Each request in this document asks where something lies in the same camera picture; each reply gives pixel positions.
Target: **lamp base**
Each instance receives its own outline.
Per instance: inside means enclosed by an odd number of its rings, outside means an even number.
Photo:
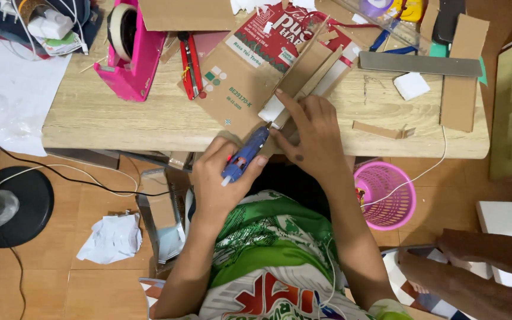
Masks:
[[[14,166],[0,170],[0,181],[30,167]],[[39,170],[27,171],[0,185],[19,200],[17,213],[0,226],[0,248],[22,245],[34,239],[45,228],[55,204],[51,182]]]

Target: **pink wastebasket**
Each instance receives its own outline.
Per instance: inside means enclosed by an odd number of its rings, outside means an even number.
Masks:
[[[359,167],[354,173],[355,186],[365,191],[364,200],[371,203],[386,197],[410,178],[396,166],[376,161]],[[409,182],[385,200],[364,207],[366,223],[376,230],[392,230],[410,220],[416,209],[416,191]]]

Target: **hand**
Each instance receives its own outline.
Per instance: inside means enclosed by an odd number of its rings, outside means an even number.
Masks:
[[[337,110],[331,102],[314,95],[304,98],[298,104],[280,89],[276,90],[276,97],[294,119],[300,136],[300,144],[294,146],[280,131],[270,129],[270,134],[288,159],[321,185],[348,171],[337,123]]]
[[[193,219],[203,220],[203,225],[210,225],[217,235],[229,212],[244,198],[268,162],[267,157],[256,156],[240,179],[223,187],[221,173],[229,157],[237,151],[238,146],[234,142],[216,137],[193,165],[192,180],[197,206]]]

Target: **wooden desk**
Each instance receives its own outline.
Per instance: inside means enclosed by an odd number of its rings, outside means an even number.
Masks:
[[[90,56],[76,54],[68,66],[43,127],[49,148],[202,151],[224,128],[177,86],[182,72],[175,55],[160,65],[149,97],[131,103],[116,97],[93,69],[79,73],[106,55],[105,23]],[[393,84],[401,73],[354,69],[331,95],[346,154],[355,156],[441,157],[444,138],[439,123],[442,76],[424,75],[431,91],[404,101]],[[365,103],[365,76],[367,84]],[[413,137],[390,140],[352,129],[353,120],[400,129],[416,127]],[[481,98],[476,99],[472,133],[446,129],[449,158],[484,158],[489,135]]]

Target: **masking tape roll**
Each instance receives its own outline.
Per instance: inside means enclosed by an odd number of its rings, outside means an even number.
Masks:
[[[138,10],[131,4],[118,4],[108,15],[108,41],[118,56],[132,62]]]

